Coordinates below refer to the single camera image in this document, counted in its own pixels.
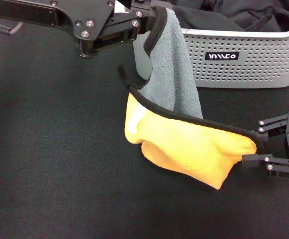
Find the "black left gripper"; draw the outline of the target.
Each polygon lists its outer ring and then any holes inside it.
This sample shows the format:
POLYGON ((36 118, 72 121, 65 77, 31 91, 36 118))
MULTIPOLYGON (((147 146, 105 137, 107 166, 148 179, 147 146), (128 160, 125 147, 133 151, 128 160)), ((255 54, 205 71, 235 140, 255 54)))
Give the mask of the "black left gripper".
POLYGON ((78 55, 92 58, 95 49, 135 40, 156 18, 150 6, 113 16, 114 7, 113 0, 0 0, 0 18, 61 29, 78 55))

